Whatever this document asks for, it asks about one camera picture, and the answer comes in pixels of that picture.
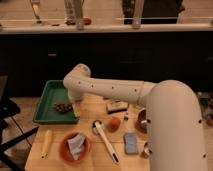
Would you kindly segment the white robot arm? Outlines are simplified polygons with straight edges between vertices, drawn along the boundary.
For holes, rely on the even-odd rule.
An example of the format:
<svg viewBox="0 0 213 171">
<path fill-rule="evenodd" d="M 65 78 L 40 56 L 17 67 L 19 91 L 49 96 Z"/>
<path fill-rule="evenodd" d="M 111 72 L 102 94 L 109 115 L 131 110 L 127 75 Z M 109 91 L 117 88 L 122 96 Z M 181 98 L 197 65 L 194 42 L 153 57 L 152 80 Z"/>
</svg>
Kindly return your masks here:
<svg viewBox="0 0 213 171">
<path fill-rule="evenodd" d="M 143 106 L 150 171 L 208 171 L 200 104 L 185 83 L 93 78 L 87 65 L 78 64 L 63 84 L 73 103 L 90 93 Z"/>
</svg>

